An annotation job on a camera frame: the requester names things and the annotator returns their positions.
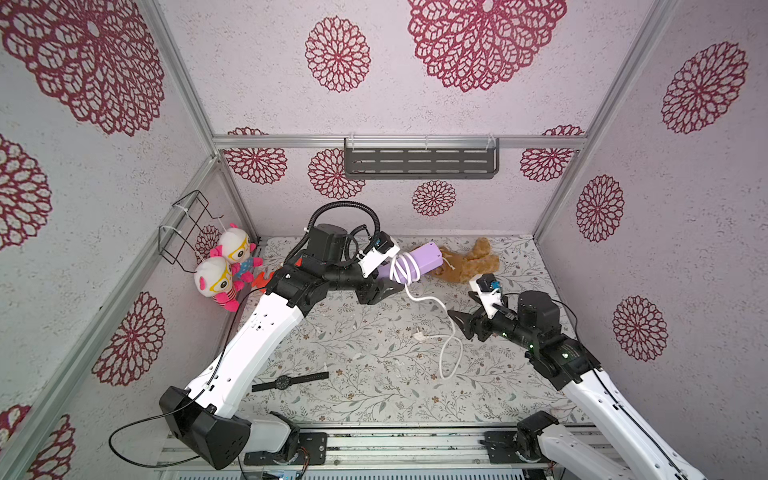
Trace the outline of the white plush blue dotted dress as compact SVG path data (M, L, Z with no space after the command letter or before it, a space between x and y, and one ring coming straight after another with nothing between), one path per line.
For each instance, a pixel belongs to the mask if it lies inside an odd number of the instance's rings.
M232 223L210 250L209 257L225 259L235 280L252 284L254 271L263 265L263 259L255 255L256 248L248 233Z

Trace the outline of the white plush red striped dress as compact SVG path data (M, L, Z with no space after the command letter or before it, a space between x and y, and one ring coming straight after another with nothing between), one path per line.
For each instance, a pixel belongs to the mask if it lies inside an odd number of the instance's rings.
M202 296L213 299L228 312L239 310L237 297L245 284L235 277L231 265L224 257L204 260L196 267L193 277Z

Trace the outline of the grey wall shelf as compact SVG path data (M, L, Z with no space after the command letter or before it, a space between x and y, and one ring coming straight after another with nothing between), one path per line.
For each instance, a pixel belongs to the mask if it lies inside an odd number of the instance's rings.
M343 170L354 180L490 180L500 170L497 140L377 144L344 140Z

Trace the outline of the purple power strip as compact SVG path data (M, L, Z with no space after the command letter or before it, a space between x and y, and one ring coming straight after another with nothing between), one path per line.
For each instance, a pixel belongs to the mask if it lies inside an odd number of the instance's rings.
M410 252L398 253L392 261L380 266L377 272L380 277L408 285L419 281L443 263L441 250L434 242L429 242Z

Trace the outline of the black wristwatch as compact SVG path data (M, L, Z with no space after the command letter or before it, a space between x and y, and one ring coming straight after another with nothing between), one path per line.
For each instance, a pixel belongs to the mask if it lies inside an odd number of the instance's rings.
M281 375L275 380L252 385L251 392L256 393L269 390L286 390L296 385L327 380L329 377L330 374L327 371L300 376Z

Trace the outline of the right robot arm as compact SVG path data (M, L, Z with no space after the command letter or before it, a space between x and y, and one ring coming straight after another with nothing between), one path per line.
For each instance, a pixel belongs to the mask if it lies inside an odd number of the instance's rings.
M497 335L520 346L534 370L591 419L619 454L612 460L580 440L546 412L520 421L516 453L525 461L550 461L580 479L702 479L704 473L677 453L619 391L594 355L563 333L562 302L524 291L510 308L499 291L471 292L479 307L448 315L469 340Z

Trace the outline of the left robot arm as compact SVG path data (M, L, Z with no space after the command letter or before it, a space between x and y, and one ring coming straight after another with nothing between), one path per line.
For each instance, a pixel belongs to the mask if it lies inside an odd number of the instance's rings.
M318 221L337 208L360 210L372 221L368 244L355 254L348 251L353 234ZM377 273L399 251L372 208L355 201L318 208L222 353L186 387L170 387L162 395L160 408L173 436L214 469L229 466L254 431L252 422L238 417L239 405L277 346L331 291L351 291L361 305L401 292L402 284Z

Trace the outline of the orange shark plush toy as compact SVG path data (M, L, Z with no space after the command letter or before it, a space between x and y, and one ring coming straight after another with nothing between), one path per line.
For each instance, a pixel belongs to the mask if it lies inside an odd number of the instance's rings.
M274 272L260 272L251 282L251 288L253 290L264 291L273 276Z

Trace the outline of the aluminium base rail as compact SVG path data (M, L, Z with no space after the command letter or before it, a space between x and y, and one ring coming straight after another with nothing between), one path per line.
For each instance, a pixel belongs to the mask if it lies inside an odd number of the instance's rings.
M550 460L523 460L514 452L512 424L441 425L415 427L305 426L298 434L297 458L281 463L253 447L226 469L236 472L277 468L299 470L309 452L308 471L364 470L455 471L491 469L543 470Z

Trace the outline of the brown plush dog toy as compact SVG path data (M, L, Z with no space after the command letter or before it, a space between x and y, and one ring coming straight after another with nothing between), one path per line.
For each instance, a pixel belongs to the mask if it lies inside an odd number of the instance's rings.
M439 247L443 263L430 274L450 283L466 283L478 275L494 274L500 268L500 258L492 253L488 238L480 237L472 249L460 254L446 247Z

